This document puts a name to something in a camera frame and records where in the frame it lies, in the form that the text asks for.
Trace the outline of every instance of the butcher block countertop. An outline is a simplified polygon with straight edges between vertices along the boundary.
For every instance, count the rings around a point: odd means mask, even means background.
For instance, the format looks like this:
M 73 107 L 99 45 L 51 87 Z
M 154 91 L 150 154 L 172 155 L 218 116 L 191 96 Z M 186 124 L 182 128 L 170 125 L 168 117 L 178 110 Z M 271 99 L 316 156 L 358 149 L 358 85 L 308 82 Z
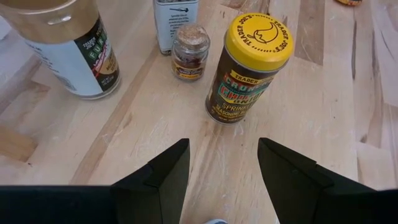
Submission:
M 43 65 L 2 104 L 0 125 L 39 144 L 27 162 L 0 156 L 0 184 L 112 184 L 181 138 L 191 167 L 181 223 L 277 223 L 257 161 L 271 138 L 375 189 L 398 180 L 398 2 L 201 0 L 211 38 L 204 77 L 185 83 L 160 54 L 152 1 L 98 0 L 122 84 L 102 100 L 69 94 Z M 205 98 L 229 23 L 264 12 L 295 39 L 287 66 L 240 123 L 223 126 Z

